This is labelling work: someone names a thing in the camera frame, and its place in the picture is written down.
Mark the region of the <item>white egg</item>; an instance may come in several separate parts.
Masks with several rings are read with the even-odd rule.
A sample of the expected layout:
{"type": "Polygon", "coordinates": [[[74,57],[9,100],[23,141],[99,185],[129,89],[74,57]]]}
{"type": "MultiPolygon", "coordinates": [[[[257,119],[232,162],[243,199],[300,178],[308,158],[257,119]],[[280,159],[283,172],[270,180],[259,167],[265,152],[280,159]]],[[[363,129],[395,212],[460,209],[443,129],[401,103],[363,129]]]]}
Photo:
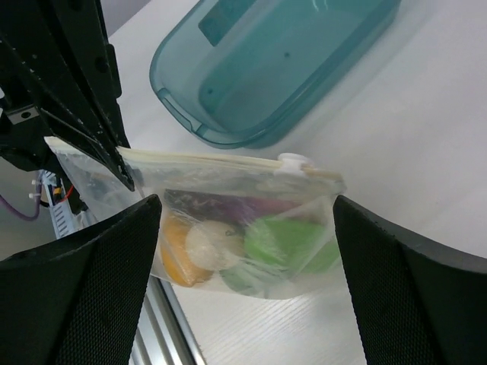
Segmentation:
{"type": "Polygon", "coordinates": [[[235,266],[244,257],[244,237],[230,224],[203,221],[189,229],[186,251],[199,268],[220,271],[235,266]]]}

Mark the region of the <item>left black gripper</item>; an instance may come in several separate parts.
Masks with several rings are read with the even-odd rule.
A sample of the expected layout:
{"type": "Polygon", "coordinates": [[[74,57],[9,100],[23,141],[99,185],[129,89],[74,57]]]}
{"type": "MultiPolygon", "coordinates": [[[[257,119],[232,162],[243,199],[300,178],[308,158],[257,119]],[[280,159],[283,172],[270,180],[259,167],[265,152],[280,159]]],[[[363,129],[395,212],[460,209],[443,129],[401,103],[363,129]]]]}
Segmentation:
{"type": "Polygon", "coordinates": [[[57,171],[49,131],[134,182],[118,152],[129,142],[117,99],[116,55],[99,1],[1,3],[1,157],[20,170],[57,171]]]}

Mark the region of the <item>clear zip top bag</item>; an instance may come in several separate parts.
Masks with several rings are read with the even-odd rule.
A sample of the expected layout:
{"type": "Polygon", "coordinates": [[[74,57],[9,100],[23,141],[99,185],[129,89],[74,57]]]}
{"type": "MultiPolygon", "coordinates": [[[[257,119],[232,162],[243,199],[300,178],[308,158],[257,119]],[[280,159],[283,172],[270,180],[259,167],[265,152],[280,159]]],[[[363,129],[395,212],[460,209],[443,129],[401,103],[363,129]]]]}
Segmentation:
{"type": "Polygon", "coordinates": [[[156,195],[151,273],[181,287],[280,300],[321,287],[339,261],[337,173],[301,155],[276,160],[120,148],[134,186],[59,138],[46,143],[98,220],[156,195]]]}

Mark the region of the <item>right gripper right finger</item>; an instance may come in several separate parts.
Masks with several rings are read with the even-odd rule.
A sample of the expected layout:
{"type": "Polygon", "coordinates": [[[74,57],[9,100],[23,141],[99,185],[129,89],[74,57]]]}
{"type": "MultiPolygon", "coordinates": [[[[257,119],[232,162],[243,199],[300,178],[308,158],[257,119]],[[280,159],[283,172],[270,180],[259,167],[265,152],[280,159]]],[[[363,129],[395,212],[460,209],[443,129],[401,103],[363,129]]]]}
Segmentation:
{"type": "Polygon", "coordinates": [[[339,196],[333,215],[367,363],[484,364],[486,260],[339,196]]]}

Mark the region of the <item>purple eggplant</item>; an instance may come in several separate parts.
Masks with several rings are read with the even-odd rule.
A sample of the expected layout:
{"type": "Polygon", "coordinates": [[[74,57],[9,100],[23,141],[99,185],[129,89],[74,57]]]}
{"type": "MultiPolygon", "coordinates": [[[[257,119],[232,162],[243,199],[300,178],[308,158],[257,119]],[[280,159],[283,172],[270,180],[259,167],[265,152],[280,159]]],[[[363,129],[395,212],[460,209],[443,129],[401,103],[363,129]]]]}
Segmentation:
{"type": "Polygon", "coordinates": [[[299,202],[273,198],[239,197],[202,192],[166,190],[165,205],[170,211],[192,223],[219,221],[245,226],[261,217],[281,214],[296,208],[299,202]]]}

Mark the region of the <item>yellow orange fruit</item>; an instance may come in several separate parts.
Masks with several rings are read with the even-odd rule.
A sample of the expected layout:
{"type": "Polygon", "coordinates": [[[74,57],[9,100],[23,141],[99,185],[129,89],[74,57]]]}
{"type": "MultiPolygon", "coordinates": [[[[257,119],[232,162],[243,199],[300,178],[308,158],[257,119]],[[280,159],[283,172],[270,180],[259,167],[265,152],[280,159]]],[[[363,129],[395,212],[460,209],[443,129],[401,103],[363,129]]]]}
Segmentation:
{"type": "Polygon", "coordinates": [[[182,287],[193,287],[211,278],[212,271],[196,266],[186,250],[186,237],[191,224],[176,215],[162,220],[161,258],[168,277],[182,287]]]}

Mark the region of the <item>light green chayote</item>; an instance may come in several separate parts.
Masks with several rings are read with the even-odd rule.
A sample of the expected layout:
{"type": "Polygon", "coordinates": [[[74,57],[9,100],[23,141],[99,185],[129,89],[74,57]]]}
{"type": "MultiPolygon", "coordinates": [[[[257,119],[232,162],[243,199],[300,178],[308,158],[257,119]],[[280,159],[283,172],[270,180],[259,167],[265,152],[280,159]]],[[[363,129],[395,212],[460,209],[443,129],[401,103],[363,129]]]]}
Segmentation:
{"type": "Polygon", "coordinates": [[[339,258],[331,229],[314,222],[262,217],[244,234],[249,258],[293,275],[320,274],[339,258]]]}

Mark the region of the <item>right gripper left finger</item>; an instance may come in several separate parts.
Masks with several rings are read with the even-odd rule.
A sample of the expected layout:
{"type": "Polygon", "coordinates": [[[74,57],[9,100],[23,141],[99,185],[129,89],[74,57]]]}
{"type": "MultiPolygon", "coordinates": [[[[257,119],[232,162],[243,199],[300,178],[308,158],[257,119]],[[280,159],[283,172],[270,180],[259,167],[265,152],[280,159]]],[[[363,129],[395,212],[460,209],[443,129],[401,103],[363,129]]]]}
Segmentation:
{"type": "Polygon", "coordinates": [[[129,362],[158,241],[161,201],[1,263],[3,364],[129,362]]]}

